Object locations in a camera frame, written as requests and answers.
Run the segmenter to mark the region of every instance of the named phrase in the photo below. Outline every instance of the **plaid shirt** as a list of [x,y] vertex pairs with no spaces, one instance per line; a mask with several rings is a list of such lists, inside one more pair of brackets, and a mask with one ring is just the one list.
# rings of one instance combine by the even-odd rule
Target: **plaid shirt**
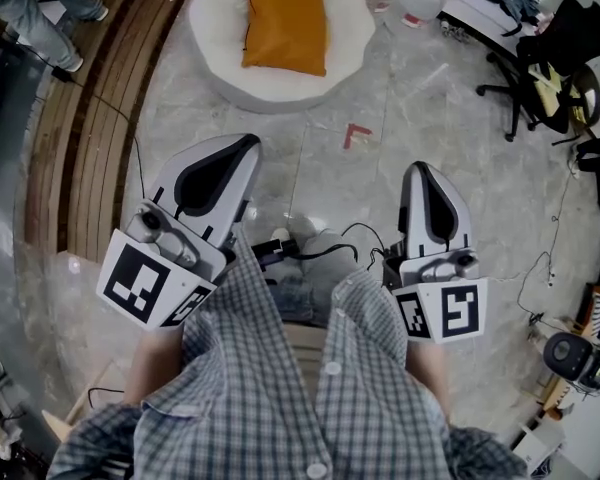
[[366,271],[333,291],[315,407],[258,264],[241,261],[186,322],[185,366],[141,407],[71,433],[49,477],[505,479],[526,467],[478,429],[449,427],[405,371],[404,324]]

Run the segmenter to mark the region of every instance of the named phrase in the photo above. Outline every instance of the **gray tile floor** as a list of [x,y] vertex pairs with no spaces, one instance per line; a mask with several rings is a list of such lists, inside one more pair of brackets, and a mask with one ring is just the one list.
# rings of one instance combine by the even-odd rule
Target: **gray tile floor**
[[[508,101],[475,94],[480,83],[501,82],[485,62],[486,48],[444,38],[435,24],[398,38],[379,28],[365,67],[333,99],[304,113],[261,116],[233,107],[208,87],[196,70],[183,17],[165,45],[138,128],[147,186],[182,149],[222,133],[252,132],[265,145],[244,223],[254,243],[279,226],[300,231],[303,216],[317,228],[336,230],[367,222],[392,243],[405,169],[415,160],[440,169],[470,206],[482,273],[494,278],[485,335],[448,347],[454,420],[509,435],[534,409],[519,388],[540,364],[526,343],[527,315],[515,301],[524,273],[551,247],[557,225],[552,216],[569,179],[566,147],[552,148],[552,132],[530,133],[524,125],[513,144],[505,142]],[[372,134],[354,136],[344,149],[349,123]],[[123,223],[140,195],[134,153]],[[373,237],[358,228],[351,240],[368,261]],[[571,178],[553,254],[553,287],[546,283],[545,257],[529,276],[523,304],[548,315],[574,314],[599,259],[593,180]],[[120,378],[108,387],[119,387],[138,334],[97,301],[97,275],[97,266],[66,254],[53,258],[46,274],[59,355],[76,391],[109,358]]]

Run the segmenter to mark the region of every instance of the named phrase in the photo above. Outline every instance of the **black office chair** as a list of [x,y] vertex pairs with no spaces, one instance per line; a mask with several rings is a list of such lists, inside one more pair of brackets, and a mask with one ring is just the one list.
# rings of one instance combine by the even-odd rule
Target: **black office chair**
[[[487,61],[496,63],[508,87],[480,85],[476,88],[480,96],[492,91],[508,94],[513,99],[513,122],[511,132],[505,134],[505,139],[513,142],[518,131],[521,108],[531,118],[529,130],[535,130],[538,124],[543,123],[558,133],[567,133],[569,107],[582,105],[581,99],[570,96],[574,75],[586,62],[600,56],[600,6],[594,2],[585,8],[577,0],[563,0],[547,29],[538,36],[522,37],[516,51],[518,58],[514,70],[506,67],[494,52],[487,55]],[[529,66],[540,64],[548,74],[547,63],[559,75],[566,77],[558,94],[560,106],[552,116],[547,116],[533,84],[536,79],[528,73]]]

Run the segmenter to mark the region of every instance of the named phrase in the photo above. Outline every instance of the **white round ottoman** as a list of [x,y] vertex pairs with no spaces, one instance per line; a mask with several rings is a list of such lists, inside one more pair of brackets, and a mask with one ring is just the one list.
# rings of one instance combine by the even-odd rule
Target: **white round ottoman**
[[329,42],[325,77],[285,69],[242,67],[248,0],[191,0],[193,45],[216,91],[258,113],[298,112],[318,105],[358,71],[375,31],[365,0],[324,0]]

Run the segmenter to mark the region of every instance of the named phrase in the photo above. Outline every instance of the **orange cushion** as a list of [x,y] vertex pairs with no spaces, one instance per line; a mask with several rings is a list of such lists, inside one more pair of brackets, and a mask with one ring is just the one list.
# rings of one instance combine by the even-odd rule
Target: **orange cushion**
[[322,0],[249,0],[242,66],[325,76],[327,18]]

